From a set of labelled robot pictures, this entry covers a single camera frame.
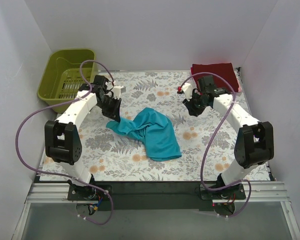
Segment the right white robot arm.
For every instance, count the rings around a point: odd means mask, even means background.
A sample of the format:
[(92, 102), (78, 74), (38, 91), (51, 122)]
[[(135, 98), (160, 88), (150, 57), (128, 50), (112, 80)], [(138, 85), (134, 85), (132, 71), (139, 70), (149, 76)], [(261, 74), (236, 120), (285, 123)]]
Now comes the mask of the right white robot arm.
[(274, 157), (274, 129), (273, 125), (261, 122), (236, 102), (236, 92), (223, 78), (225, 87), (217, 87), (214, 78), (217, 74), (203, 72), (194, 88), (185, 80), (177, 93), (183, 94), (189, 115), (198, 117), (210, 107), (222, 115), (221, 122), (228, 122), (237, 134), (234, 146), (234, 161), (221, 173), (214, 186), (202, 186), (206, 191), (217, 192), (222, 199), (227, 199), (235, 192), (234, 186), (240, 184), (255, 168), (265, 164)]

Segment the teal t shirt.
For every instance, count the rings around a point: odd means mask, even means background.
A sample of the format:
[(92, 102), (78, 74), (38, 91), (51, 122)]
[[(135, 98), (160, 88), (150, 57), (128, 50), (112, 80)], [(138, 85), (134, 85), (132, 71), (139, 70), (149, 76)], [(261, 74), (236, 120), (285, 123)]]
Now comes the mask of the teal t shirt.
[(178, 159), (182, 156), (174, 126), (164, 114), (146, 107), (134, 120), (121, 118), (109, 121), (106, 127), (120, 136), (142, 142), (146, 156), (156, 162)]

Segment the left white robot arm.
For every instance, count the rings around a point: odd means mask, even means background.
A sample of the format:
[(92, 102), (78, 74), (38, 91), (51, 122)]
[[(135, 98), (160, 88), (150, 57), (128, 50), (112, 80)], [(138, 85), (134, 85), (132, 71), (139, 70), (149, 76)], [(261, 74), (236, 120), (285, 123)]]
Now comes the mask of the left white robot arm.
[(83, 147), (79, 128), (95, 106), (103, 116), (120, 122), (121, 94), (124, 86), (114, 85), (103, 75), (96, 75), (91, 84), (84, 83), (78, 89), (73, 102), (55, 121), (47, 121), (44, 126), (45, 154), (62, 166), (71, 183), (80, 186), (79, 194), (85, 200), (96, 196), (96, 187), (91, 184), (92, 174), (80, 160)]

